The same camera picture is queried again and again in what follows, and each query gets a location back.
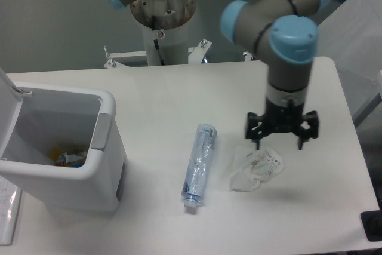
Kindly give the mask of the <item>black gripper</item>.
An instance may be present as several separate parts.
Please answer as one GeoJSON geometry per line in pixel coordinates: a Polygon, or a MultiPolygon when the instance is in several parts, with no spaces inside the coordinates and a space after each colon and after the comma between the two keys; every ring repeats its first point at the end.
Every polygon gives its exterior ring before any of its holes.
{"type": "Polygon", "coordinates": [[[294,133],[298,137],[297,146],[302,150],[309,139],[317,139],[319,134],[319,117],[317,111],[303,115],[303,102],[295,106],[279,106],[266,98],[265,114],[257,115],[248,112],[245,125],[245,138],[256,144],[260,150],[260,140],[272,133],[294,133]]]}

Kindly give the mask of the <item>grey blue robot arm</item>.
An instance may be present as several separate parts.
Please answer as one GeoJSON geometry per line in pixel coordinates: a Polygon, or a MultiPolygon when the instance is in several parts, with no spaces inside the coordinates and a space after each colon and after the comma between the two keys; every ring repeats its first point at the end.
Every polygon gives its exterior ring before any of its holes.
{"type": "MultiPolygon", "coordinates": [[[[186,25],[196,0],[108,1],[115,8],[129,7],[143,28],[149,65],[188,63],[186,25]]],[[[248,114],[247,139],[259,143],[273,133],[293,133],[303,145],[317,138],[318,114],[304,112],[318,40],[318,27],[310,16],[330,1],[233,1],[223,10],[221,33],[268,67],[265,113],[248,114]]]]}

